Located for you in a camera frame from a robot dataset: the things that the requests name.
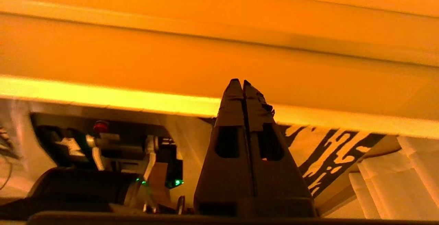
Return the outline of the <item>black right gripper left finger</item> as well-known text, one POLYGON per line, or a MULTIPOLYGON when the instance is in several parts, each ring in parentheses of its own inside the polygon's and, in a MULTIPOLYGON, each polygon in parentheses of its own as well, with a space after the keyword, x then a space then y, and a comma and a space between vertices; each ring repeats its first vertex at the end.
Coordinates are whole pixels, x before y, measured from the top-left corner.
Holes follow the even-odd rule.
POLYGON ((197 215, 251 217, 253 197, 239 79, 227 85, 212 129, 193 206, 197 215))

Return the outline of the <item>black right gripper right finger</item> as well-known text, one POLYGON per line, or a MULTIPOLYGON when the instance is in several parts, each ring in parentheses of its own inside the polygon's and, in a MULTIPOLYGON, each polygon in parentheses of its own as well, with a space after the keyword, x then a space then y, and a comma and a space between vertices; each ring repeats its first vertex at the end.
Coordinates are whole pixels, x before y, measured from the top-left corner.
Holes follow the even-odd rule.
POLYGON ((317 217, 313 198, 275 122, 274 109, 250 82, 244 81, 248 156, 258 216, 317 217))

